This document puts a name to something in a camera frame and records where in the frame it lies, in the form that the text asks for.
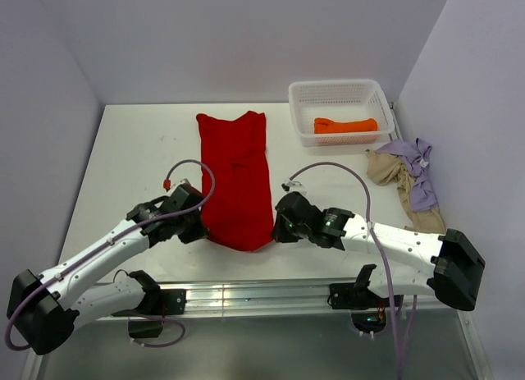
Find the red t-shirt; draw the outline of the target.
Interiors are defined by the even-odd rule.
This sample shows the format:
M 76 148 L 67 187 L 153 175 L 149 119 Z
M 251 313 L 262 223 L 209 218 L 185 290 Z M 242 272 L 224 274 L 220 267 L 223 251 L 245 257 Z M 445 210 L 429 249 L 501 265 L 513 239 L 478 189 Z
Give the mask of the red t-shirt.
M 241 252 L 259 250 L 272 241 L 274 225 L 266 116 L 248 111 L 227 121 L 200 113 L 196 121 L 201 162 L 216 181 L 202 212 L 208 239 Z

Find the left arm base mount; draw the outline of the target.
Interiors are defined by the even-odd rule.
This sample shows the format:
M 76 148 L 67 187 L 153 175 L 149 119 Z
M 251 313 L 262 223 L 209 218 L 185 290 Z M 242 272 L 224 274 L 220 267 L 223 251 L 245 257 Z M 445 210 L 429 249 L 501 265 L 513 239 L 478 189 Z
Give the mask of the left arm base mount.
M 161 348 L 173 346 L 182 341 L 186 334 L 186 327 L 174 316 L 185 312 L 185 304 L 185 289 L 161 289 L 159 301 L 151 309 L 132 314 L 132 317 L 138 320 L 128 321 L 127 331 L 131 342 L 143 347 Z M 176 328 L 179 331 L 175 340 L 153 342 L 169 328 Z

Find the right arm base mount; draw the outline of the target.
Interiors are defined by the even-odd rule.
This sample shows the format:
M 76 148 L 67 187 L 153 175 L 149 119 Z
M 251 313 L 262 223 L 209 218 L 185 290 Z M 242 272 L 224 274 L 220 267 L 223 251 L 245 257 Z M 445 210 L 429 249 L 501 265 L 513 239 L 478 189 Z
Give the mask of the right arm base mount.
M 390 308 L 389 298 L 382 298 L 368 289 L 370 277 L 377 266 L 367 264 L 360 270 L 354 282 L 336 282 L 329 285 L 327 304 L 334 310 L 358 311 L 351 314 L 354 328 L 360 337 L 373 338 L 388 329 L 386 309 Z

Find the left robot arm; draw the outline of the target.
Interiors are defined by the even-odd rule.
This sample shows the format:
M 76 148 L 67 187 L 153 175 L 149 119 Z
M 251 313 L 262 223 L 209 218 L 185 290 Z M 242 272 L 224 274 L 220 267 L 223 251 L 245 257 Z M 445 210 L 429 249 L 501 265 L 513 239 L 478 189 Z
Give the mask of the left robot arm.
M 118 313 L 149 316 L 160 309 L 161 288 L 144 271 L 128 272 L 104 286 L 98 282 L 128 259 L 173 237 L 185 244 L 204 238 L 208 231 L 201 208 L 206 200 L 191 184 L 181 183 L 171 195 L 136 205 L 74 257 L 38 274 L 19 273 L 7 306 L 6 345 L 19 350 L 11 340 L 17 330 L 26 341 L 23 350 L 46 355 L 87 323 Z

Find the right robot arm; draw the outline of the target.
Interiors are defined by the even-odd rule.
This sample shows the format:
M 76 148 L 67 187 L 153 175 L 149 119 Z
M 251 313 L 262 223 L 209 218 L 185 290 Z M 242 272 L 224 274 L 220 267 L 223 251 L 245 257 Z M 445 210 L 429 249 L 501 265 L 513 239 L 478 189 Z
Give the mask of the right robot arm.
M 330 285 L 333 309 L 379 309 L 399 305 L 403 296 L 428 295 L 452 309 L 472 311 L 486 266 L 461 231 L 433 234 L 371 224 L 348 210 L 321 210 L 298 192 L 278 202 L 272 237 L 378 258 L 363 265 L 353 282 Z

